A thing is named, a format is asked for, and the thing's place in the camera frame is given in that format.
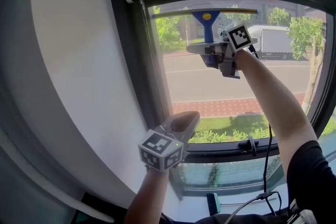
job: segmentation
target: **yellow button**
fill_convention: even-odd
[[[205,20],[210,20],[210,19],[211,19],[211,14],[210,14],[210,13],[204,13],[204,14],[202,15],[202,17],[203,17],[203,19],[205,19]]]

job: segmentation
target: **tree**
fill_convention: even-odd
[[[290,43],[293,58],[299,60],[306,54],[307,48],[312,48],[310,62],[309,82],[304,95],[302,109],[308,110],[317,76],[322,65],[325,39],[322,36],[322,21],[314,18],[292,18],[289,25],[288,36],[292,38]]]
[[[186,43],[189,44],[189,36],[188,36],[188,25],[189,22],[192,20],[192,15],[184,15],[184,27],[185,27],[185,39]]]
[[[268,21],[277,26],[289,26],[290,16],[284,8],[275,7],[268,17]]]
[[[231,8],[238,8],[238,5],[233,5]],[[226,13],[225,14],[226,18],[229,20],[232,20],[233,23],[236,25],[241,24],[242,22],[246,20],[251,19],[251,14],[242,14],[242,13]]]
[[[153,6],[154,14],[160,13],[160,8]],[[155,20],[160,47],[163,50],[171,50],[182,45],[180,32],[176,29],[179,17],[158,18]]]

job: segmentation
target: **lane marking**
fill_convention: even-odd
[[[273,67],[310,67],[310,66],[266,66],[267,68],[273,68]],[[178,70],[178,71],[167,71],[166,74],[170,74],[170,73],[181,73],[181,72],[194,72],[194,71],[204,71],[204,70],[216,70],[218,71],[218,69],[215,68],[204,68],[204,69],[194,69],[194,70]]]

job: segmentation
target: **street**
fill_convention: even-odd
[[[224,78],[219,70],[205,67],[199,55],[163,58],[172,103],[254,98],[244,75]],[[309,61],[263,60],[269,70],[294,94],[305,93]]]

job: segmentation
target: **forearm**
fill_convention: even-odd
[[[316,140],[316,135],[295,96],[262,62],[239,51],[236,63],[274,131],[286,173],[295,151],[306,141]]]
[[[169,171],[149,169],[125,216],[125,224],[158,224],[169,182]]]

